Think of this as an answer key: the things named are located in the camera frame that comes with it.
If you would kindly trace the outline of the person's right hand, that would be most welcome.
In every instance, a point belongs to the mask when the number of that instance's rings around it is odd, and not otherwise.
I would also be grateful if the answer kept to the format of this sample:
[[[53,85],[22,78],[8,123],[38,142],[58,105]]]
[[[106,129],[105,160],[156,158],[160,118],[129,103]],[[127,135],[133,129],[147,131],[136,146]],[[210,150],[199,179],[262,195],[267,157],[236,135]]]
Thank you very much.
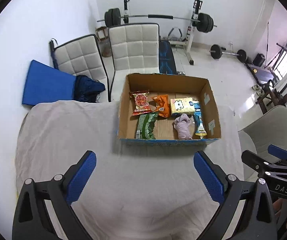
[[[276,218],[279,218],[280,215],[287,213],[287,199],[279,198],[273,203],[273,208]]]

